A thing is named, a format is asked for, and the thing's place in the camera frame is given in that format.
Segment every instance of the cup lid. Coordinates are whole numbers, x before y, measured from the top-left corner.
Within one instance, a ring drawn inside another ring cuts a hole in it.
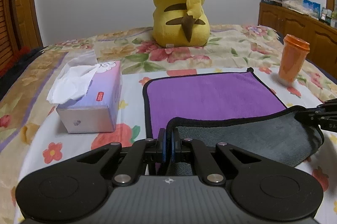
[[[286,35],[284,38],[284,41],[297,47],[298,49],[301,49],[303,51],[310,51],[310,44],[300,38],[297,38],[293,35]]]

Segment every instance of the orange plastic cup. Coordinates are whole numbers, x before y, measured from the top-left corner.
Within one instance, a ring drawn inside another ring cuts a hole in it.
[[[293,35],[285,36],[281,65],[278,72],[282,84],[290,86],[294,82],[309,52],[309,43]]]

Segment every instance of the tag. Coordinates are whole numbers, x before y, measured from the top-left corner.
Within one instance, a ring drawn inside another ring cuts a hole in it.
[[[104,96],[104,92],[98,92],[96,101],[102,101]]]

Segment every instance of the fluffy fabric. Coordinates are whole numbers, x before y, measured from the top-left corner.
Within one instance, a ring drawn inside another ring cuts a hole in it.
[[[204,0],[153,0],[153,37],[163,47],[203,46],[210,26]]]

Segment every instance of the tissue box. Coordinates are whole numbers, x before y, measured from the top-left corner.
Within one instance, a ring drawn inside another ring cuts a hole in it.
[[[68,133],[113,132],[121,87],[120,62],[99,63],[87,93],[56,108]]]

